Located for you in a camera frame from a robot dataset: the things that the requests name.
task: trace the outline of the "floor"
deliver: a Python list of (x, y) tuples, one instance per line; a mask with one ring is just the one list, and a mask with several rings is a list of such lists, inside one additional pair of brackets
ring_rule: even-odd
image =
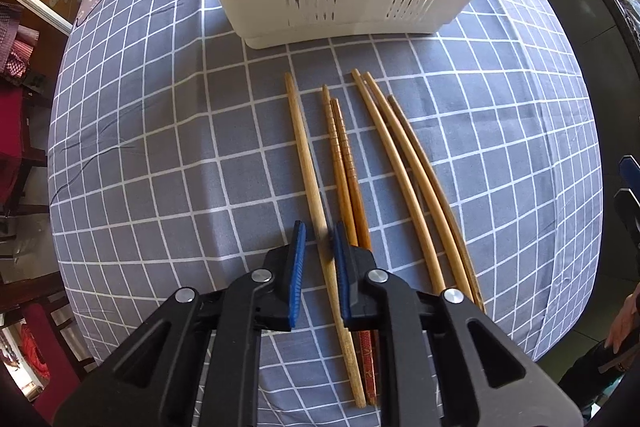
[[(51, 111), (49, 109), (35, 107), (31, 111), (29, 128), (33, 147), (47, 149), (50, 116)], [(25, 185), (25, 195), (20, 202), (42, 204), (48, 203), (48, 201), (47, 169), (31, 169)], [(49, 214), (20, 216), (10, 219), (15, 220), (15, 223), (12, 223), (11, 226), (17, 227), (18, 237), (10, 243), (0, 244), (0, 255), (13, 256), (13, 260), (0, 260), (0, 274), (2, 274), (4, 282), (33, 279), (40, 275), (58, 271)], [(70, 306), (65, 306), (61, 310), (54, 312), (52, 316), (59, 324), (71, 318), (73, 312)], [(78, 325), (71, 324), (71, 326), (62, 331), (62, 335), (79, 360), (91, 356)]]

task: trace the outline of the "wooden chopstick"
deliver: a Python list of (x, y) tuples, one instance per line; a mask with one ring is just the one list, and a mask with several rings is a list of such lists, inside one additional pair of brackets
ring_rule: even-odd
[(351, 210), (351, 197), (349, 194), (349, 187), (347, 186), (347, 175), (345, 174), (344, 165), (342, 163), (342, 152), (340, 151), (340, 143), (338, 142), (338, 132), (335, 128), (331, 96), (329, 95), (329, 89), (326, 85), (322, 86), (322, 105), (324, 105), (326, 125), (329, 129), (329, 144), (331, 146), (331, 154), (334, 160), (335, 187), (338, 192), (340, 217), (344, 222), (349, 244), (357, 246), (358, 236), (356, 234), (356, 224), (353, 220), (353, 211)]
[(466, 278), (465, 267), (462, 265), (462, 259), (460, 259), (460, 253), (458, 252), (458, 246), (453, 238), (453, 234), (449, 228), (449, 223), (447, 223), (447, 219), (444, 216), (444, 212), (442, 211), (442, 207), (440, 206), (436, 193), (431, 186), (431, 182), (418, 159), (418, 155), (415, 152), (414, 147), (412, 147), (402, 124), (398, 120), (398, 117), (396, 117), (393, 109), (391, 109), (391, 106), (386, 101), (385, 95), (382, 94), (382, 90), (378, 87), (378, 84), (376, 84), (376, 81), (373, 79), (371, 74), (365, 73), (364, 80), (373, 93), (376, 102), (378, 102), (378, 107), (382, 110), (382, 114), (391, 127), (391, 131), (393, 131), (396, 140), (400, 144), (402, 152), (404, 152), (404, 156), (409, 162), (409, 166), (411, 167), (415, 179), (418, 182), (420, 192), (427, 202), (427, 206), (431, 211), (431, 217), (433, 217), (433, 222), (440, 234), (440, 240), (442, 241), (445, 254), (447, 255), (447, 259), (449, 259), (451, 271), (453, 272), (453, 277), (456, 280), (456, 286), (468, 298), (473, 299), (474, 297), (471, 293), (471, 287), (469, 286), (469, 281)]
[(420, 160), (420, 165), (422, 165), (424, 171), (431, 182), (431, 187), (433, 187), (433, 191), (438, 198), (438, 202), (440, 203), (440, 207), (444, 212), (444, 216), (447, 219), (447, 223), (449, 224), (449, 229), (453, 234), (453, 239), (456, 242), (456, 246), (458, 247), (458, 253), (460, 254), (460, 259), (462, 260), (462, 265), (466, 272), (466, 279), (468, 280), (469, 286), (471, 287), (471, 295), (473, 297), (474, 302), (478, 307), (485, 312), (484, 309), (484, 300), (482, 300), (482, 294), (480, 293), (480, 285), (478, 284), (478, 277), (476, 277), (476, 272), (474, 270), (474, 266), (471, 263), (471, 257), (469, 256), (469, 252), (466, 249), (465, 240), (462, 237), (462, 233), (460, 232), (460, 228), (458, 227), (458, 222), (451, 212), (451, 207), (449, 206), (449, 201), (447, 201), (447, 197), (442, 190), (442, 186), (438, 181), (438, 177), (436, 176), (436, 172), (433, 170), (429, 159), (427, 158), (427, 153), (422, 148), (418, 137), (415, 136), (414, 130), (409, 124), (409, 120), (404, 115), (402, 108), (400, 107), (398, 100), (392, 94), (388, 97), (389, 105), (396, 117), (402, 124), (402, 128), (409, 138), (409, 142), (411, 142), (411, 146), (414, 148), (415, 153), (418, 155), (418, 160)]
[(335, 274), (334, 257), (329, 246), (329, 230), (324, 218), (324, 210), (322, 209), (322, 200), (320, 198), (320, 189), (318, 180), (316, 179), (316, 171), (314, 170), (313, 160), (309, 152), (309, 143), (306, 139), (305, 124), (302, 120), (300, 105), (293, 77), (290, 73), (285, 73), (285, 83), (287, 85), (287, 98), (289, 100), (289, 111), (291, 113), (291, 121), (293, 123), (293, 131), (296, 136), (296, 147), (298, 149), (298, 157), (300, 159), (300, 169), (302, 170), (302, 179), (305, 184), (306, 201), (309, 205), (309, 214), (313, 223), (314, 233), (316, 234), (316, 242), (318, 243), (318, 254), (320, 256), (320, 264), (322, 266), (322, 274), (324, 275), (324, 283), (329, 293), (329, 303), (334, 316), (335, 329), (338, 333), (340, 348), (344, 357), (344, 364), (347, 368), (351, 391), (356, 407), (366, 407), (367, 402), (364, 396), (364, 388), (360, 371), (358, 370), (358, 360), (356, 359), (356, 350), (353, 346), (351, 333), (342, 325), (342, 317), (340, 316), (340, 302), (338, 300), (338, 282)]
[(386, 155), (388, 156), (396, 177), (398, 178), (402, 195), (404, 196), (404, 201), (409, 208), (409, 214), (411, 215), (414, 223), (415, 232), (418, 236), (418, 241), (420, 242), (420, 248), (422, 249), (422, 254), (429, 270), (429, 277), (431, 279), (433, 292), (439, 295), (439, 293), (445, 290), (446, 286), (444, 278), (442, 277), (442, 270), (440, 269), (438, 256), (436, 255), (436, 250), (433, 246), (433, 241), (431, 240), (431, 235), (427, 228), (427, 223), (424, 220), (420, 203), (418, 203), (418, 198), (415, 195), (414, 188), (409, 180), (409, 175), (404, 169), (400, 153), (398, 152), (398, 149), (396, 149), (396, 145), (386, 128), (385, 122), (382, 120), (382, 116), (380, 115), (376, 104), (373, 102), (373, 99), (367, 90), (367, 86), (365, 86), (364, 81), (360, 76), (360, 72), (358, 70), (351, 70), (351, 76), (353, 76), (353, 79), (358, 86), (358, 90), (360, 91), (362, 99), (367, 106), (367, 110), (373, 119), (373, 123), (378, 130), (378, 134), (380, 134), (382, 145), (386, 150)]
[(369, 234), (369, 223), (367, 222), (367, 214), (364, 211), (364, 201), (362, 201), (362, 193), (360, 184), (358, 183), (358, 173), (351, 154), (351, 145), (347, 136), (344, 120), (342, 119), (342, 111), (340, 103), (336, 98), (331, 101), (331, 108), (334, 114), (335, 126), (338, 132), (338, 142), (340, 143), (340, 151), (342, 152), (342, 161), (344, 162), (344, 170), (347, 175), (347, 185), (349, 187), (349, 195), (351, 197), (351, 210), (353, 211), (353, 219), (356, 224), (356, 234), (358, 236), (358, 246), (372, 251), (371, 235)]
[[(331, 142), (331, 150), (334, 156), (334, 172), (336, 178), (336, 186), (338, 188), (338, 202), (340, 203), (340, 215), (347, 229), (350, 245), (363, 247), (371, 251), (371, 238), (369, 235), (369, 225), (367, 217), (364, 214), (364, 204), (362, 203), (362, 194), (360, 193), (360, 185), (358, 184), (358, 176), (353, 164), (351, 156), (351, 147), (349, 139), (344, 127), (340, 104), (336, 98), (330, 99), (329, 89), (322, 86), (322, 101), (324, 102), (324, 111), (326, 113), (327, 126), (329, 127), (329, 141)], [(349, 165), (349, 173), (351, 182), (348, 183), (346, 175), (346, 166)], [(356, 231), (356, 223), (358, 221), (360, 230), (366, 230), (366, 234), (358, 235)], [(364, 374), (364, 390), (367, 396), (367, 402), (370, 405), (378, 403), (376, 396), (376, 377), (373, 362), (373, 345), (371, 341), (370, 331), (359, 331), (358, 339), (360, 341), (360, 354), (362, 357), (362, 372)]]

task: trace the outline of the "human hand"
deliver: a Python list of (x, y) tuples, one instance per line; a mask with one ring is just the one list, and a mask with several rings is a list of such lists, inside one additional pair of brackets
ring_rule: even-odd
[(625, 299), (625, 303), (618, 312), (618, 315), (613, 320), (611, 327), (609, 328), (609, 336), (604, 343), (605, 347), (613, 346), (613, 352), (617, 353), (622, 345), (622, 342), (626, 339), (626, 336), (634, 328), (634, 321), (638, 314), (638, 307), (636, 306), (636, 298), (640, 293), (640, 284), (636, 287), (631, 295)]

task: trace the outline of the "black object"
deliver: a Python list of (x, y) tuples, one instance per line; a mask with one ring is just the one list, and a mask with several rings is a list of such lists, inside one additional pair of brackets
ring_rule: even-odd
[[(378, 330), (383, 426), (577, 427), (577, 407), (462, 292), (428, 295), (334, 238), (340, 309), (351, 331)], [(422, 332), (440, 384), (444, 419)]]
[(640, 166), (631, 155), (618, 165), (620, 177), (628, 188), (620, 188), (613, 198), (614, 208), (636, 248), (636, 266), (640, 275)]
[[(335, 230), (344, 324), (380, 336), (383, 427), (582, 425), (569, 397), (459, 290), (418, 292), (378, 269), (370, 251), (351, 247), (342, 223)], [(260, 332), (294, 325), (304, 243), (298, 221), (291, 245), (269, 251), (262, 269), (228, 289), (201, 296), (179, 289), (89, 374), (59, 409), (54, 427), (189, 427), (212, 330), (199, 425), (254, 427)], [(640, 401), (633, 385), (640, 385), (640, 363), (589, 426), (636, 426)]]
[(261, 269), (225, 289), (180, 288), (62, 404), (54, 427), (188, 427), (212, 330), (200, 427), (257, 422), (262, 330), (290, 331), (300, 302), (305, 225)]
[(7, 427), (49, 427), (40, 413), (15, 384), (9, 370), (0, 362), (0, 415)]
[(640, 165), (636, 159), (627, 154), (618, 163), (618, 172), (625, 185), (631, 189), (636, 199), (640, 197)]

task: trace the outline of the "person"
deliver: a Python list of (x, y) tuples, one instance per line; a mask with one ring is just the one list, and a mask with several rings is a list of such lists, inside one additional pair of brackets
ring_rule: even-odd
[(626, 297), (607, 338), (577, 359), (558, 383), (582, 411), (585, 421), (591, 419), (591, 406), (625, 374), (640, 349), (639, 296), (640, 283)]

